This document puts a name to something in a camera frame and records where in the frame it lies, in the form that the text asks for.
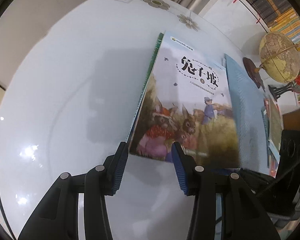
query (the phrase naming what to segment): metal screw head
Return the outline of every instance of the metal screw head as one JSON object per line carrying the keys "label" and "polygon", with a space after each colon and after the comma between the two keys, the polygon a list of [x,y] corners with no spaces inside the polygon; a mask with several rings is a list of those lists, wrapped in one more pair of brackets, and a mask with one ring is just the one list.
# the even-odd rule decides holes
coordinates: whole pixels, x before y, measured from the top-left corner
{"label": "metal screw head", "polygon": [[231,177],[232,179],[239,179],[239,175],[238,175],[237,173],[231,173],[231,174],[230,174],[230,177]]}
{"label": "metal screw head", "polygon": [[60,175],[60,178],[61,179],[66,179],[66,178],[68,178],[69,177],[69,173],[67,173],[67,172],[64,172],[64,173],[62,173],[61,175]]}
{"label": "metal screw head", "polygon": [[103,165],[98,165],[96,167],[96,171],[103,171],[105,169],[105,167]]}
{"label": "metal screw head", "polygon": [[200,165],[195,166],[194,169],[195,169],[196,171],[198,171],[198,172],[204,171],[204,168],[203,168],[202,166],[200,166]]}

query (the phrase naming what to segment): white tabletop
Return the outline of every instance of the white tabletop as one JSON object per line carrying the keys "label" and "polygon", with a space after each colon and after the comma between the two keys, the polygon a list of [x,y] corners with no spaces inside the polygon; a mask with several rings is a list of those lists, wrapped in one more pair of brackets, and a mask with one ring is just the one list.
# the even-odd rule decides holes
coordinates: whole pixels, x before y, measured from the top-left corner
{"label": "white tabletop", "polygon": [[[16,236],[62,172],[86,173],[125,140],[160,32],[176,33],[220,64],[225,53],[242,64],[244,54],[217,28],[164,1],[168,10],[143,0],[88,0],[20,65],[0,107],[0,195]],[[186,239],[193,200],[171,163],[130,155],[119,191],[106,198],[113,238]],[[81,196],[79,217],[82,207]]]}

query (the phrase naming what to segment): man in blue hat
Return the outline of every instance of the man in blue hat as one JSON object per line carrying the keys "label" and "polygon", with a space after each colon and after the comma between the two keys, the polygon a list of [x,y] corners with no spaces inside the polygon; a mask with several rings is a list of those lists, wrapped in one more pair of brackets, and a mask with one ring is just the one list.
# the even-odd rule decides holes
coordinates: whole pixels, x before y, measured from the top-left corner
{"label": "man in blue hat", "polygon": [[213,112],[213,110],[215,110],[215,106],[212,104],[212,99],[205,97],[204,102],[206,104],[206,107],[204,109],[204,118],[201,124],[207,124],[210,120],[215,118]]}

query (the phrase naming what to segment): globe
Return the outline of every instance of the globe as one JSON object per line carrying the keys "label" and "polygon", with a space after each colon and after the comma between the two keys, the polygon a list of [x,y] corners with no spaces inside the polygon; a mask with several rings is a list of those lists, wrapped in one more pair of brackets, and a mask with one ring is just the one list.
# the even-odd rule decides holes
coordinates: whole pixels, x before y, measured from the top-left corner
{"label": "globe", "polygon": [[261,68],[280,83],[293,81],[300,70],[300,57],[293,42],[279,32],[267,33],[259,46]]}

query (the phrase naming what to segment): book cover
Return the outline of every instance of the book cover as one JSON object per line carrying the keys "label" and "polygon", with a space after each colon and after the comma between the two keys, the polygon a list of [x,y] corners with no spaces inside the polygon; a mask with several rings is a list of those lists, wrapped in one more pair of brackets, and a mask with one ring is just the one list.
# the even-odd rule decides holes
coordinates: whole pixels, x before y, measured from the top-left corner
{"label": "book cover", "polygon": [[131,154],[172,162],[178,141],[197,164],[238,168],[226,69],[166,32],[132,134]]}
{"label": "book cover", "polygon": [[161,45],[162,38],[163,38],[163,33],[160,33],[159,36],[158,36],[157,43],[155,45],[154,51],[152,53],[151,61],[150,61],[150,64],[149,64],[149,68],[148,68],[148,71],[147,71],[145,82],[143,84],[143,88],[142,88],[140,100],[139,100],[139,103],[138,103],[137,111],[136,111],[136,113],[135,113],[135,115],[133,117],[133,121],[132,121],[131,127],[129,129],[129,133],[128,133],[128,136],[126,138],[126,142],[128,144],[130,143],[132,135],[133,135],[133,133],[131,131],[134,130],[135,125],[137,123],[137,116],[138,116],[138,114],[140,112],[139,111],[140,110],[140,106],[142,104],[142,101],[143,101],[143,98],[144,98],[144,94],[146,92],[146,86],[148,84],[148,80],[149,80],[150,74],[152,72],[152,68],[154,66],[155,59],[157,58],[157,54],[158,54],[158,51],[159,51],[159,48],[160,48],[160,45]]}
{"label": "book cover", "polygon": [[270,99],[270,118],[269,118],[269,147],[279,162],[280,156],[280,144],[281,144],[281,133],[282,133],[282,125],[281,125],[281,116],[279,109],[275,105],[275,103]]}

